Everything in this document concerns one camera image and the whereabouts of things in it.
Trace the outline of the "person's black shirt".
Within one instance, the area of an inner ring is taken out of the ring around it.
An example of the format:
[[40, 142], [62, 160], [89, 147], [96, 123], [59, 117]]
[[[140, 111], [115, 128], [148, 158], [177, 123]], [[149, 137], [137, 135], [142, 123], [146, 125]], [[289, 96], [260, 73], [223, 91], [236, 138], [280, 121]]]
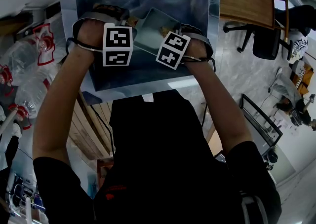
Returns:
[[252, 142], [216, 160], [198, 117], [177, 91], [113, 102], [114, 165], [94, 198], [72, 168], [57, 159], [33, 161], [49, 224], [277, 224], [281, 202]]

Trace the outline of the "black office chair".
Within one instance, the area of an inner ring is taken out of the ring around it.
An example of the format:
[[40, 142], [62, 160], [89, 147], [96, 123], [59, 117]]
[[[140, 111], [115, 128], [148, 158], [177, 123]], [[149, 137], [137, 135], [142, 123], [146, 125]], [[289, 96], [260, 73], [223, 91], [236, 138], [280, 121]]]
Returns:
[[294, 49], [294, 44], [297, 43], [295, 38], [306, 38], [311, 30], [316, 31], [316, 9], [310, 5], [301, 5], [290, 8], [289, 11], [289, 30], [293, 35], [298, 32], [298, 35], [285, 41], [281, 38], [281, 26], [286, 24], [286, 11], [275, 9], [275, 25], [274, 30], [264, 27], [246, 24], [244, 26], [223, 27], [223, 31], [228, 33], [230, 31], [246, 30], [246, 35], [242, 47], [238, 47], [237, 51], [242, 53], [250, 39], [254, 35], [254, 43], [252, 52], [253, 55], [266, 60], [275, 60], [280, 46], [287, 50], [286, 58], [290, 58], [290, 53]]

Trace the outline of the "black frame stand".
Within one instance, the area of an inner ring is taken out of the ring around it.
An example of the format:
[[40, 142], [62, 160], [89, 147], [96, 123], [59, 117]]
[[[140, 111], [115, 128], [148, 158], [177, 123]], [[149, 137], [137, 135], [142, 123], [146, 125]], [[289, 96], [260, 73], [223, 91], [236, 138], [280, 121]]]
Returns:
[[276, 124], [245, 94], [242, 94], [241, 96], [239, 107], [240, 109], [245, 108], [262, 126], [268, 135], [268, 141], [270, 144], [269, 150], [272, 149], [283, 135], [280, 128], [276, 126]]

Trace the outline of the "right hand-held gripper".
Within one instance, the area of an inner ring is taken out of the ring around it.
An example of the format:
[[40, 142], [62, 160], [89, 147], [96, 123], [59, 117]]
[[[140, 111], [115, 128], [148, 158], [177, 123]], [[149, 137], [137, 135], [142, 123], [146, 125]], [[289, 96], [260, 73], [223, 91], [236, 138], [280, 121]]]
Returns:
[[[191, 39], [198, 39], [205, 43], [207, 58], [196, 59], [185, 56], [187, 46]], [[213, 61], [213, 48], [209, 39], [205, 37], [202, 31], [188, 24], [181, 24], [179, 33], [169, 32], [160, 45], [156, 61], [176, 70], [179, 64], [185, 62], [208, 62]]]

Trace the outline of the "white printed cushion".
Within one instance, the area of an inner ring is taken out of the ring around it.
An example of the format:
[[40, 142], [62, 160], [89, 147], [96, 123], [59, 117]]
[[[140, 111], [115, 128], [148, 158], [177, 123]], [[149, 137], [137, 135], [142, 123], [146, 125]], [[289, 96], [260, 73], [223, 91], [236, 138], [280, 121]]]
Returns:
[[291, 60], [297, 61], [301, 59], [306, 50], [308, 49], [308, 40], [307, 39], [299, 39], [293, 43]]

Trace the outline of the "person's left forearm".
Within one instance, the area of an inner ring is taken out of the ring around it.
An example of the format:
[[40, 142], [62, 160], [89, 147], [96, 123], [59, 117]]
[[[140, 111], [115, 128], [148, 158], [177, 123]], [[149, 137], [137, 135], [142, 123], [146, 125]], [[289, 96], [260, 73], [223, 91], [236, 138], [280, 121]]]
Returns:
[[50, 157], [70, 165], [67, 139], [80, 85], [94, 54], [75, 46], [52, 82], [33, 133], [33, 159]]

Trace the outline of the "person's right forearm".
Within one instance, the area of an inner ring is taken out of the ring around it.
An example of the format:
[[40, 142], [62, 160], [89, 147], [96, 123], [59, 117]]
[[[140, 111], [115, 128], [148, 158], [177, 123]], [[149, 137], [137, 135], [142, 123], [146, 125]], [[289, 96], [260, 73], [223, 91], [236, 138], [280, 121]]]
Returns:
[[238, 144], [251, 141], [244, 115], [207, 62], [186, 62], [199, 83], [225, 155]]

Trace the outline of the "person's right hand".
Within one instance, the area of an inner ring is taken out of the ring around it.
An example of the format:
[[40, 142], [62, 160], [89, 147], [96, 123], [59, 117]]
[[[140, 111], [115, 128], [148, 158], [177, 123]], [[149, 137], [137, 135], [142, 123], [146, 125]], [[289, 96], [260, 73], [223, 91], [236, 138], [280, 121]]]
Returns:
[[191, 39], [184, 55], [196, 59], [207, 58], [205, 43], [198, 39]]

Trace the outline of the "round wooden stool seat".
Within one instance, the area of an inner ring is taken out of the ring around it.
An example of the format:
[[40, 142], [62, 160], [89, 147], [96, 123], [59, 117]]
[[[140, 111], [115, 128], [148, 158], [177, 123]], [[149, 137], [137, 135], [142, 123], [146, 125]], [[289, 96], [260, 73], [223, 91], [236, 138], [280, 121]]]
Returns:
[[214, 156], [216, 156], [220, 151], [223, 150], [219, 135], [215, 129], [214, 124], [212, 124], [207, 134], [206, 141]]

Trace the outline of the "brown cardboard box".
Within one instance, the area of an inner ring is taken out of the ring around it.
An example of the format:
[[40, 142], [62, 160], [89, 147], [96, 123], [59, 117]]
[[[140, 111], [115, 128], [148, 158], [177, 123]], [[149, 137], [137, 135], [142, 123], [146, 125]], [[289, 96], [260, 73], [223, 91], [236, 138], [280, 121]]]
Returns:
[[27, 20], [23, 19], [6, 19], [0, 20], [0, 37], [17, 33], [28, 25]]

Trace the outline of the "person's left hand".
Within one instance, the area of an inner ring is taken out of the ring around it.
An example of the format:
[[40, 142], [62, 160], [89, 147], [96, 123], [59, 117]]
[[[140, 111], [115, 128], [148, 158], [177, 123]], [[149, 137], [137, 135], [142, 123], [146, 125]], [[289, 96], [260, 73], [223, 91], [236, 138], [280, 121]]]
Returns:
[[104, 22], [85, 19], [79, 29], [77, 40], [93, 47], [103, 46]]

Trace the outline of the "white wooden stool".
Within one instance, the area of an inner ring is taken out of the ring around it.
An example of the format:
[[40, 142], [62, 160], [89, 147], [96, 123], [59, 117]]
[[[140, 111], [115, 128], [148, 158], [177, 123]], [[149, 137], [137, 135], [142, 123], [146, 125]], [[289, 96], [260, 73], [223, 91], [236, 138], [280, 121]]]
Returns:
[[11, 113], [6, 117], [3, 124], [0, 125], [0, 135], [3, 134], [3, 132], [6, 130], [7, 126], [10, 124], [10, 122], [14, 119], [15, 115], [17, 113], [17, 108], [13, 109]]

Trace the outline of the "stainless steel sink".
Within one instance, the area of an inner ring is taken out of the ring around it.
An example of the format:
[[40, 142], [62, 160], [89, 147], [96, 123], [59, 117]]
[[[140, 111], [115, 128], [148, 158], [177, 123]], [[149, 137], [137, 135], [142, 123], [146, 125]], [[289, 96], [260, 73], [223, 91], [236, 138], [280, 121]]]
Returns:
[[[128, 9], [130, 15], [145, 18], [156, 8], [183, 24], [202, 31], [216, 48], [219, 30], [220, 0], [60, 0], [66, 37], [73, 34], [72, 25], [95, 4], [108, 4]], [[160, 92], [175, 87], [177, 81], [192, 78], [180, 65], [176, 70], [156, 61], [153, 54], [139, 48], [133, 50], [128, 66], [104, 67], [95, 61], [84, 77], [81, 91], [88, 104], [97, 104], [132, 96]]]

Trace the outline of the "grey laptop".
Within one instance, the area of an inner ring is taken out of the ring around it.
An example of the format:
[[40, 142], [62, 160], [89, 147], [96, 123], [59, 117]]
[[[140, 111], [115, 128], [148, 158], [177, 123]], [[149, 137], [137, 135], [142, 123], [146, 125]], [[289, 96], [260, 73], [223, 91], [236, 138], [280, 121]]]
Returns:
[[241, 108], [244, 117], [246, 118], [247, 127], [250, 131], [253, 142], [255, 143], [259, 153], [264, 156], [269, 150], [270, 144], [268, 135], [262, 126], [252, 117], [252, 115], [245, 109]]

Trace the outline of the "wooden slatted floor board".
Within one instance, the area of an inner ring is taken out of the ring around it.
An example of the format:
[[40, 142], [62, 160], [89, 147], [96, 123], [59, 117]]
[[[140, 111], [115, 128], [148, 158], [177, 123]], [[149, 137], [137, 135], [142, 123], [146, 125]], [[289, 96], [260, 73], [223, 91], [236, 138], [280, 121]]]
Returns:
[[112, 154], [111, 111], [112, 102], [89, 106], [83, 94], [78, 93], [69, 137], [89, 160], [109, 158]]

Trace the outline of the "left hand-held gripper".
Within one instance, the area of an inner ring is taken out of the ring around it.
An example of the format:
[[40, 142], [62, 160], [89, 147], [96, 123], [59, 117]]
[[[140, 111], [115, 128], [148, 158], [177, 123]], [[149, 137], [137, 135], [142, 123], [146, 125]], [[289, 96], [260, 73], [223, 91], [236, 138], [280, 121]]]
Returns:
[[[72, 42], [78, 47], [102, 54], [103, 66], [128, 66], [133, 52], [133, 28], [126, 24], [129, 10], [114, 5], [97, 4], [84, 13], [72, 25]], [[104, 22], [103, 46], [86, 45], [77, 40], [79, 29], [85, 19]]]

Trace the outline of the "reddish brown wooden frame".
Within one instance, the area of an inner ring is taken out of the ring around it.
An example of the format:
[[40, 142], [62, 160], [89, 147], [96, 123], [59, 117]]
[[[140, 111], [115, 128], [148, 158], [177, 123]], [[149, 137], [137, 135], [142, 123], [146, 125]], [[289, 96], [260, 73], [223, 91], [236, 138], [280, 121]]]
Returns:
[[110, 169], [113, 167], [113, 164], [113, 157], [97, 160], [97, 182], [99, 189], [102, 187], [105, 177], [110, 171]]

